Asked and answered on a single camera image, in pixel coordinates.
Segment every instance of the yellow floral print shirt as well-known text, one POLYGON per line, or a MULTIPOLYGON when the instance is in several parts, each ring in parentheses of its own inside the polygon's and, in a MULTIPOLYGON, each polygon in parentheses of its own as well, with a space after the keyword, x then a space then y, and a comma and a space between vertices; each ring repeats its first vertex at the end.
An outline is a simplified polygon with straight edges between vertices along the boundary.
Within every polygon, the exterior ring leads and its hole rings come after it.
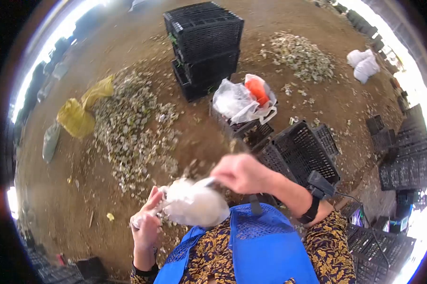
MULTIPOLYGON (((333 211, 308 229, 304 245, 320 283, 356 282, 353 259, 347 249, 346 226, 346 218, 333 211)), ((229 236, 229 218, 206 232, 190 250, 188 270, 180 284, 205 284, 209 279, 217 284, 236 284, 229 236)), ((152 284, 157 273, 157 269, 149 272, 133 269, 131 283, 152 284)), ((284 284, 296 283, 297 279, 290 278, 284 284)))

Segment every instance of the person's right hand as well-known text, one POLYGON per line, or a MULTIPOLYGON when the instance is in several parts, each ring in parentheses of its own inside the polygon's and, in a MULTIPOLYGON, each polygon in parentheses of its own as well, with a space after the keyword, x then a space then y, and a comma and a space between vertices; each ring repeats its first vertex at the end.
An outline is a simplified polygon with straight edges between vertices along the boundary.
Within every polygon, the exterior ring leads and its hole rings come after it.
POLYGON ((248 154, 226 155, 210 172, 211 177, 239 194, 270 193, 278 175, 248 154))

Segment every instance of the blue apron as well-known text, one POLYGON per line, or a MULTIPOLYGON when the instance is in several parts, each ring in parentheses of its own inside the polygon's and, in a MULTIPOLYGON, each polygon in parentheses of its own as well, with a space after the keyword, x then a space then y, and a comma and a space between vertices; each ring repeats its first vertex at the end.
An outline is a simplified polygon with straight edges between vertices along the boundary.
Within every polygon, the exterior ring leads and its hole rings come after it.
MULTIPOLYGON (((253 215, 250 204, 231 211, 234 275, 237 284, 319 283, 308 254, 290 221, 276 208, 261 203, 262 214, 253 215)), ((193 227, 169 254, 154 284, 179 284, 188 267, 189 251, 205 234, 193 227)))

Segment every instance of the strap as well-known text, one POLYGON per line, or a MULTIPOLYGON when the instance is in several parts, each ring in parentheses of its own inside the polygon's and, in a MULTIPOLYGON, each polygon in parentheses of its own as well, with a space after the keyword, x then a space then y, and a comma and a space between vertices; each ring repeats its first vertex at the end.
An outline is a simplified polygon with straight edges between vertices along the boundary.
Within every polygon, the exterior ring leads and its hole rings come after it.
POLYGON ((308 224, 313 221, 314 218, 316 218, 316 215, 318 214, 319 201, 319 198, 313 196, 311 207, 307 210, 305 214, 302 215, 302 217, 298 218, 297 220, 302 224, 308 224))

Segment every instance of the black wristband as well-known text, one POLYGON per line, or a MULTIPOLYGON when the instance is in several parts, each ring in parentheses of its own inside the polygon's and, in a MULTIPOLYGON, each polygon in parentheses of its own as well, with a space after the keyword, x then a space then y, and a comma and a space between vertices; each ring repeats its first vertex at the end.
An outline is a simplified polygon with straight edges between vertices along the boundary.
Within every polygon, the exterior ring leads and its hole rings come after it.
POLYGON ((141 271, 137 269, 133 265, 133 261, 131 262, 131 266, 132 266, 133 275, 136 275, 136 276, 149 277, 149 276, 156 275, 159 271, 157 264, 154 264, 154 266, 152 266, 152 268, 149 271, 141 271))
POLYGON ((302 215, 302 217, 298 218, 297 221, 299 221, 302 224, 308 224, 312 222, 316 215, 318 214, 318 208, 319 208, 319 198, 316 196, 313 196, 313 201, 311 202, 311 207, 307 210, 305 214, 302 215))

